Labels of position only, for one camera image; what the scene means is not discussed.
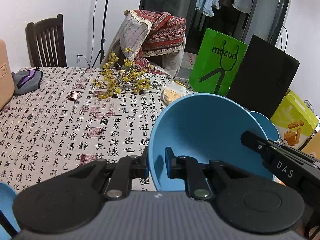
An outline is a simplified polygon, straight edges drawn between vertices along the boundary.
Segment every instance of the gray ribbed surface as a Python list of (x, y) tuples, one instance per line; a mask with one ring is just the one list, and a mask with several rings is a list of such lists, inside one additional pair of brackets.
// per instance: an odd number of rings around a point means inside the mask
[(189, 199), (185, 192), (132, 191), (121, 201), (107, 202), (88, 225), (60, 235), (28, 231), (15, 240), (287, 240), (304, 238), (294, 232), (257, 236), (223, 222), (207, 202)]

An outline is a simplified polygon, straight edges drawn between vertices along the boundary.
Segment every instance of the gray and purple cloth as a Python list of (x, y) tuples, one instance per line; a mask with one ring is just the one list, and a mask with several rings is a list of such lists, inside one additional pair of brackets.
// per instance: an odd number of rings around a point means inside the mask
[(37, 69), (30, 69), (11, 73), (14, 81), (14, 94), (24, 95), (40, 88), (43, 72)]

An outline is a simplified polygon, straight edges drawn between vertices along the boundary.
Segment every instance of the screw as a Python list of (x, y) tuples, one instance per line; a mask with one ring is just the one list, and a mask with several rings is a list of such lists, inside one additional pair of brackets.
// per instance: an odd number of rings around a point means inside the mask
[(111, 198), (119, 198), (122, 195), (122, 191), (118, 189), (111, 189), (107, 192), (107, 196)]
[(210, 195), (210, 191), (204, 189), (204, 188), (201, 188), (201, 189), (196, 189), (194, 191), (194, 194), (197, 196), (197, 197), (201, 197), (201, 198), (204, 198), (204, 197), (208, 197)]

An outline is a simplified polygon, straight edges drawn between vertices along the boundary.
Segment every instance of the white wall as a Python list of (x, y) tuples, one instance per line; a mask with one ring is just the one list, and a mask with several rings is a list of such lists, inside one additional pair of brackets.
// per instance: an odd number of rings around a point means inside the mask
[[(92, 48), (92, 16), (95, 0), (0, 0), (0, 38), (7, 45), (11, 71), (30, 66), (25, 28), (29, 22), (64, 17), (64, 39), (67, 65), (86, 67), (82, 54), (90, 60)], [(126, 9), (138, 9), (140, 0), (109, 0), (105, 28), (107, 50), (121, 25)], [(97, 0), (93, 59), (100, 50), (101, 30), (105, 0)]]
[[(320, 0), (291, 0), (284, 25), (289, 33), (286, 53), (300, 61), (290, 89), (320, 115)], [(282, 38), (285, 42), (284, 29)]]

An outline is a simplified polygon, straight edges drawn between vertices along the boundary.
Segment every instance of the calligraphy tablecloth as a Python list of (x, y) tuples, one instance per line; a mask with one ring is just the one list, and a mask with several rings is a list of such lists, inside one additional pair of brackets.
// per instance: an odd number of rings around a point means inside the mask
[[(144, 95), (99, 99), (91, 85), (98, 69), (41, 68), (41, 88), (13, 97), (0, 112), (0, 180), (17, 192), (97, 158), (110, 163), (141, 155), (165, 105), (164, 87), (175, 79), (156, 75), (162, 87)], [(155, 190), (151, 176), (133, 190)]]

